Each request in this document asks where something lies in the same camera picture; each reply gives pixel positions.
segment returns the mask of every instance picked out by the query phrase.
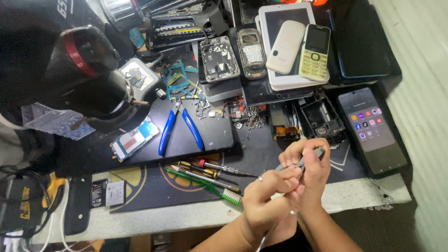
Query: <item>white wall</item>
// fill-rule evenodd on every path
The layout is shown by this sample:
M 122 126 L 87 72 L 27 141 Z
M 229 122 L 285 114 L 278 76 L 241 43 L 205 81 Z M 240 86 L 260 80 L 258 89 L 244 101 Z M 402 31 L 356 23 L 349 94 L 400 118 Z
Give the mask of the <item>white wall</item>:
M 370 3 L 403 72 L 387 102 L 414 165 L 417 236 L 448 251 L 448 1 Z

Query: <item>pile of screws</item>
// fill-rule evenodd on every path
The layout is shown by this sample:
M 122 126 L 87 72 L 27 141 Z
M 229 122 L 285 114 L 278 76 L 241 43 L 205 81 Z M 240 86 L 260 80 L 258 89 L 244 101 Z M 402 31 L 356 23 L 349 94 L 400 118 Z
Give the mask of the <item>pile of screws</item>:
M 259 129 L 264 125 L 264 117 L 260 117 L 257 107 L 246 107 L 244 111 L 247 121 L 244 125 L 247 126 L 247 130 Z
M 199 119 L 204 119 L 207 117 L 207 114 L 210 112 L 211 109 L 207 111 L 207 109 L 210 107 L 210 104 L 208 101 L 202 101 L 202 100 L 196 100 L 192 103 L 194 105 L 194 108 L 196 109 L 196 116 L 200 117 Z

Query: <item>wire cutter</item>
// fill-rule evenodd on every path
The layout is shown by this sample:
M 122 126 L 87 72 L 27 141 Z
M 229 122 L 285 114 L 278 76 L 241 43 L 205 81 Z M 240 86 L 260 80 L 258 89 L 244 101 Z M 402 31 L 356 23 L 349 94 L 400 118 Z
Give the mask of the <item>wire cutter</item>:
M 183 107 L 182 102 L 176 102 L 176 109 L 173 112 L 173 110 L 170 111 L 167 123 L 165 124 L 165 128 L 162 132 L 162 138 L 160 139 L 159 144 L 159 155 L 163 156 L 165 154 L 165 150 L 168 145 L 168 139 L 171 134 L 172 127 L 174 126 L 174 123 L 176 122 L 176 115 L 179 111 L 180 107 Z M 190 128 L 191 133 L 194 136 L 194 140 L 196 140 L 196 144 L 198 145 L 199 149 L 204 150 L 204 142 L 202 141 L 201 135 L 199 134 L 198 129 L 196 128 L 196 125 L 194 124 L 193 120 L 191 119 L 190 115 L 188 114 L 187 109 L 184 108 L 182 111 L 182 117 L 184 118 L 185 123 Z

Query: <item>tablet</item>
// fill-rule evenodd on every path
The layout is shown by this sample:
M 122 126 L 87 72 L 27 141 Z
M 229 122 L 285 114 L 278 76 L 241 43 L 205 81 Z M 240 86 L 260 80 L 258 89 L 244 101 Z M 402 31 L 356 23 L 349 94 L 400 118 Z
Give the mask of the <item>tablet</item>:
M 313 11 L 309 3 L 296 4 L 278 4 L 263 6 L 258 11 L 260 24 L 259 28 L 263 38 L 263 45 L 266 55 L 271 53 L 271 48 L 277 38 L 282 24 L 287 20 L 300 22 L 307 26 L 308 24 L 315 24 Z M 327 70 L 327 78 L 323 82 L 312 81 L 302 77 L 299 74 L 300 51 L 297 54 L 297 60 L 293 65 L 293 69 L 289 74 L 280 74 L 268 69 L 269 83 L 272 87 L 283 89 L 287 88 L 306 87 L 311 85 L 327 83 L 330 74 Z

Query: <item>red wire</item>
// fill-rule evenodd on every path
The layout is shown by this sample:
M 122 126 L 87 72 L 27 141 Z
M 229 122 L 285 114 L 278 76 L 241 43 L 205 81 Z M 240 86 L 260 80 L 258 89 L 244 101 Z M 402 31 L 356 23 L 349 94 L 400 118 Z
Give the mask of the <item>red wire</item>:
M 229 114 L 227 114 L 227 113 L 225 112 L 224 108 L 225 108 L 225 105 L 226 105 L 227 103 L 229 103 L 229 102 L 237 102 L 237 101 L 226 101 L 226 102 L 224 102 L 224 104 L 223 104 L 223 113 L 224 113 L 225 115 L 230 116 L 230 117 L 235 117 L 235 116 L 240 115 L 240 114 L 244 111 L 244 109 L 243 109 L 242 111 L 240 111 L 240 112 L 239 112 L 238 114 L 236 114 L 236 115 L 229 115 Z

